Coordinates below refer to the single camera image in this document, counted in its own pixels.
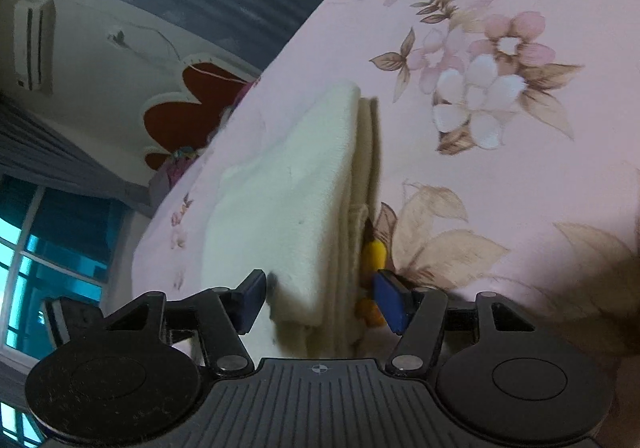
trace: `wall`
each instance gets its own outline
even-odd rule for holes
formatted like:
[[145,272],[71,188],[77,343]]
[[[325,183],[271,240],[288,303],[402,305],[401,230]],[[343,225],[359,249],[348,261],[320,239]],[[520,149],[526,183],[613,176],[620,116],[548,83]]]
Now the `wall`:
[[[152,96],[180,91],[178,58],[202,53],[242,79],[259,74],[215,44],[121,0],[54,0],[52,94],[29,92],[15,81],[17,1],[0,0],[0,89],[129,181],[146,184],[152,176],[143,157],[155,143],[141,109]],[[128,49],[107,39],[119,29]]]
[[150,219],[133,211],[125,216],[109,273],[109,291],[102,305],[105,314],[117,311],[133,298],[131,288],[133,253],[149,222]]

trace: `air conditioner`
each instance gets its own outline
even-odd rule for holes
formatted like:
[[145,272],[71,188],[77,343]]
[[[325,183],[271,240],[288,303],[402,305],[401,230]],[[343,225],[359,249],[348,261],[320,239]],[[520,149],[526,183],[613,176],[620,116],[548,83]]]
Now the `air conditioner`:
[[55,8],[53,0],[19,0],[14,7],[17,83],[41,90],[50,82]]

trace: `circular logo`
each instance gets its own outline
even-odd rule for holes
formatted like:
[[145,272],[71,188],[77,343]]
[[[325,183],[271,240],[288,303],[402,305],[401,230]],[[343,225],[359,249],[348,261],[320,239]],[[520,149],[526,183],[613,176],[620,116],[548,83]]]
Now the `circular logo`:
[[329,370],[329,367],[323,364],[317,364],[311,367],[311,370],[316,374],[324,374],[326,371]]

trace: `folded towel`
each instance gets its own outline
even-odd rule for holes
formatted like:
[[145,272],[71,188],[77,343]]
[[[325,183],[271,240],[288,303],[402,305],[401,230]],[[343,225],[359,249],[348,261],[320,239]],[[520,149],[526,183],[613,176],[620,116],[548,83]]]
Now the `folded towel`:
[[271,274],[268,306],[243,337],[254,361],[353,354],[371,151],[369,100],[341,83],[284,142],[223,174],[202,280],[235,287],[253,269]]

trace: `pink floral sheet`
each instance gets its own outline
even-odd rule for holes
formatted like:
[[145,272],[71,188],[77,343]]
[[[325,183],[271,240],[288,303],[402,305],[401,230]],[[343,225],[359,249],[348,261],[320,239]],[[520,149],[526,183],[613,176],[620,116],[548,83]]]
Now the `pink floral sheet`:
[[598,440],[640,446],[640,0],[325,0],[164,201],[134,292],[202,290],[220,173],[330,84],[376,98],[376,237],[415,283],[496,290],[616,378]]

